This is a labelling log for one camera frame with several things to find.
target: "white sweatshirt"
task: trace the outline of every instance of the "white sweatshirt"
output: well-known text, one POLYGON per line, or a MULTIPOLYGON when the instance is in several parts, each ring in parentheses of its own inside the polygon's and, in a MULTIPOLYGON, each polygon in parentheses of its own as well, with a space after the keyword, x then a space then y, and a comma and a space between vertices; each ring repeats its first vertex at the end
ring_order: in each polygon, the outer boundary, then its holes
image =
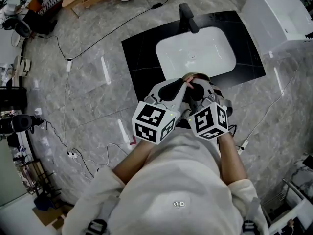
MULTIPOLYGON (((216 139, 200 140, 176 128, 125 185, 108 167, 95 175, 69 212, 63 235, 84 235, 104 219, 112 235, 239 235, 253 197, 252 182, 226 185, 216 139)), ((268 227, 261 207, 254 222, 268 227)))

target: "drain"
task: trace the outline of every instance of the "drain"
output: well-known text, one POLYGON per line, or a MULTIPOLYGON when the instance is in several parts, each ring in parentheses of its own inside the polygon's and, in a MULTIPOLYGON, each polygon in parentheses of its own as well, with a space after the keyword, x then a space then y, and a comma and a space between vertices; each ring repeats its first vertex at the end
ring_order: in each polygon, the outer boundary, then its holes
POLYGON ((188 57, 190 59, 195 59, 196 58, 196 53, 194 51, 190 51, 190 52, 188 52, 188 57))

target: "white cable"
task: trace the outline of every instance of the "white cable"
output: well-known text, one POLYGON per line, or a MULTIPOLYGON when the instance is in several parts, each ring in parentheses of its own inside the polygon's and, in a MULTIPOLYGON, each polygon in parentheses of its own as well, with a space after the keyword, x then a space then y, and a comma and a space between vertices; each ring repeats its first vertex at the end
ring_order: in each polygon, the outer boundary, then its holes
MULTIPOLYGON (((128 154, 127 154, 121 147, 119 147, 119 146, 118 146, 117 144, 115 144, 115 143, 108 143, 108 144, 107 144, 106 150, 107 150, 108 162, 107 162, 105 165, 104 165, 104 164, 98 164, 98 163, 96 163, 94 160, 91 160, 91 159, 83 159, 82 156, 80 156, 80 155, 78 155, 78 154, 77 154, 77 156, 80 157, 80 158, 81 158, 82 160, 84 160, 85 162, 86 162, 86 161, 91 161, 91 162, 93 162, 95 165, 98 165, 98 166, 108 166, 108 165, 109 165, 109 162, 110 162, 110 159, 109 159, 109 150, 108 150, 109 144, 118 147, 126 156, 128 156, 128 154)), ((80 165, 80 174, 82 174, 83 177, 85 177, 85 178, 87 178, 88 180, 91 181, 90 178, 86 177, 86 176, 83 174, 83 172, 82 172, 82 168, 83 168, 82 164, 79 163, 78 161, 76 161, 74 158, 73 158, 73 160, 74 160, 76 163, 78 163, 78 164, 80 165)))
POLYGON ((83 168, 83 167, 82 167, 82 164, 79 163, 78 161, 76 161, 74 158, 73 158, 73 160, 74 160, 77 164, 80 165, 80 174, 81 174, 84 178, 86 178, 86 179, 88 179, 89 181, 91 181, 92 179, 86 177, 86 176, 83 174, 83 172, 82 172, 82 168, 83 168))
POLYGON ((266 115, 268 114, 268 111, 270 110, 270 108, 271 108, 278 100, 281 99, 281 97, 283 96, 283 94, 284 94, 284 92, 285 92, 285 89, 287 88, 287 86, 288 86, 288 85, 291 83, 291 81, 293 80, 293 77, 294 77, 296 71, 299 69, 299 67, 293 72, 292 78, 290 79, 289 83, 284 87, 283 92, 281 93, 280 97, 279 97, 275 102, 273 102, 273 103, 269 106, 269 108, 268 108, 268 110, 266 111, 266 113, 265 113, 264 117, 262 118, 262 120, 253 128, 253 130, 250 132, 250 134, 249 134, 249 136, 246 138, 246 140, 248 140, 248 139, 250 138, 250 136, 252 135, 253 131, 263 122, 263 120, 265 119, 266 115))
POLYGON ((65 84, 65 90, 64 90, 64 119, 63 119, 63 127, 64 127, 64 140, 65 140, 65 143, 67 144, 67 137, 66 137, 66 134, 65 134, 65 99, 66 99, 66 92, 67 92, 67 82, 65 84))

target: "black countertop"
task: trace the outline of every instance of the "black countertop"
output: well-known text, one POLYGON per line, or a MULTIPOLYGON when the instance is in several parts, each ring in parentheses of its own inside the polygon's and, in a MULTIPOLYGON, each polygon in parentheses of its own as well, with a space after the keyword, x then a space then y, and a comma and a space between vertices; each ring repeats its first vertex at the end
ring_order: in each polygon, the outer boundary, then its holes
MULTIPOLYGON (((235 11, 205 14, 194 17, 194 20, 199 29, 211 26, 221 29, 236 57, 235 68, 211 77, 213 84, 226 89, 266 75, 255 45, 235 11)), ((143 101, 154 85, 166 80, 157 58, 156 46, 162 39, 175 36, 178 32, 179 21, 175 21, 122 41, 138 101, 143 101)))

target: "power strip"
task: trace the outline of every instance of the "power strip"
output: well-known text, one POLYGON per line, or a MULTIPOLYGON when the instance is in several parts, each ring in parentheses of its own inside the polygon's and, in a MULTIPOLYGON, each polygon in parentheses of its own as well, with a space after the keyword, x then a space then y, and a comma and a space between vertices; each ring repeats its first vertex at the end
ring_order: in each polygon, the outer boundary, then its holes
POLYGON ((69 152, 68 157, 69 157, 69 158, 75 158, 75 159, 77 159, 77 153, 75 153, 75 152, 69 152))
POLYGON ((73 59, 67 62, 67 72, 70 72, 70 70, 72 69, 72 65, 73 65, 73 59))
POLYGON ((249 143, 249 141, 245 140, 244 143, 242 144, 242 146, 239 148, 239 150, 237 150, 239 155, 244 151, 244 149, 246 148, 248 143, 249 143))

